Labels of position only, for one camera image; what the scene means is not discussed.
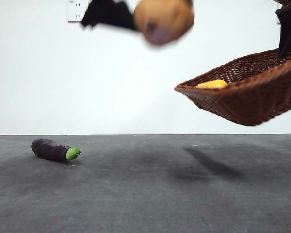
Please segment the brown wicker basket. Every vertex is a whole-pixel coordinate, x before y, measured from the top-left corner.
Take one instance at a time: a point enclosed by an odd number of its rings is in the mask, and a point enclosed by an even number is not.
[[[245,126],[266,122],[291,109],[291,49],[285,59],[278,49],[235,59],[175,90],[186,95],[198,108]],[[223,89],[198,89],[211,80],[228,83]]]

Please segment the concrete floor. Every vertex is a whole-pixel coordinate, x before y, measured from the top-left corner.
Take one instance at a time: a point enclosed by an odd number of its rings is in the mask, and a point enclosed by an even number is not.
[[[0,233],[291,233],[291,135],[0,136]]]

